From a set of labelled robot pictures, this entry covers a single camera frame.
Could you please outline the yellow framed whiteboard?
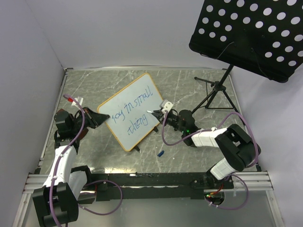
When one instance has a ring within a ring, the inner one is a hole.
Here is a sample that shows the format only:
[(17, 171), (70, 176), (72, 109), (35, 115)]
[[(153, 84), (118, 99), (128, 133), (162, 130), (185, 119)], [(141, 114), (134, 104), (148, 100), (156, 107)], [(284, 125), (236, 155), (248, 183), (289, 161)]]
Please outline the yellow framed whiteboard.
[(149, 73), (144, 73), (100, 104), (97, 112), (108, 114), (106, 125), (124, 151), (131, 151), (158, 124), (148, 111), (163, 101)]

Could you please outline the blue marker cap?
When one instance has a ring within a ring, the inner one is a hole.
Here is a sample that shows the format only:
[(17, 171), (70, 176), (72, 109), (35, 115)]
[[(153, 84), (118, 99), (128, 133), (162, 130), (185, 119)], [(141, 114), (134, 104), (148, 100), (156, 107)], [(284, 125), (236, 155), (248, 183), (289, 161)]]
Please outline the blue marker cap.
[(158, 156), (158, 157), (161, 157), (161, 156), (164, 154), (164, 152), (165, 152), (165, 151), (162, 150), (157, 156)]

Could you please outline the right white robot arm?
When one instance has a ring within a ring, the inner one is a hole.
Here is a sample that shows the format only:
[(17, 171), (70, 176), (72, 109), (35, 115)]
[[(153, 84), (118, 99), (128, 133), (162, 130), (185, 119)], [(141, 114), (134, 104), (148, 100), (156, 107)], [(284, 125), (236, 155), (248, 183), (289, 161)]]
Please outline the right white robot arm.
[[(211, 188), (218, 188), (223, 180), (233, 173), (241, 172), (257, 163), (261, 149), (250, 129), (246, 132), (237, 124), (223, 128), (222, 125), (227, 118), (224, 118), (218, 127), (202, 129), (196, 126), (196, 121), (190, 110), (182, 110), (177, 115), (174, 112), (173, 109), (149, 112), (162, 124), (161, 137), (164, 144), (175, 146), (184, 142), (187, 146), (194, 148), (219, 148), (223, 154), (223, 159), (207, 171), (206, 181)], [(166, 125), (181, 132), (181, 139), (168, 143), (164, 138), (164, 127)]]

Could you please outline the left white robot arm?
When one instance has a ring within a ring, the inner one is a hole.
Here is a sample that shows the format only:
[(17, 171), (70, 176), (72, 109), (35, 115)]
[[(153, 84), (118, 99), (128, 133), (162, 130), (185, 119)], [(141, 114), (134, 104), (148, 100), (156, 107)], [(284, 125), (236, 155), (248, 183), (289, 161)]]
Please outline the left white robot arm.
[(60, 109), (54, 116), (55, 157), (47, 180), (35, 189), (33, 202), (39, 225), (61, 226), (78, 219), (78, 197), (81, 190), (93, 186), (88, 166), (73, 167), (80, 140), (88, 129), (95, 129), (109, 119), (108, 114), (96, 113), (87, 107), (75, 115)]

